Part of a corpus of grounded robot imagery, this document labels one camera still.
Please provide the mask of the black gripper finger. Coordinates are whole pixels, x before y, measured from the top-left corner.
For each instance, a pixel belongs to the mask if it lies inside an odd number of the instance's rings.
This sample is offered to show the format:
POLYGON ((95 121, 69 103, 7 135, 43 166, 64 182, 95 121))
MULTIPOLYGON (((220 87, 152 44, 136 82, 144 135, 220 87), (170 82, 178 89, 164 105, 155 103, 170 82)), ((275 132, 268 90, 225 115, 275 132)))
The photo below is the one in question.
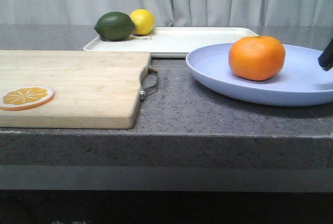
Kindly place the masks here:
POLYGON ((333 64, 333 39, 329 42, 327 47, 318 58, 318 64, 324 71, 329 71, 333 64))

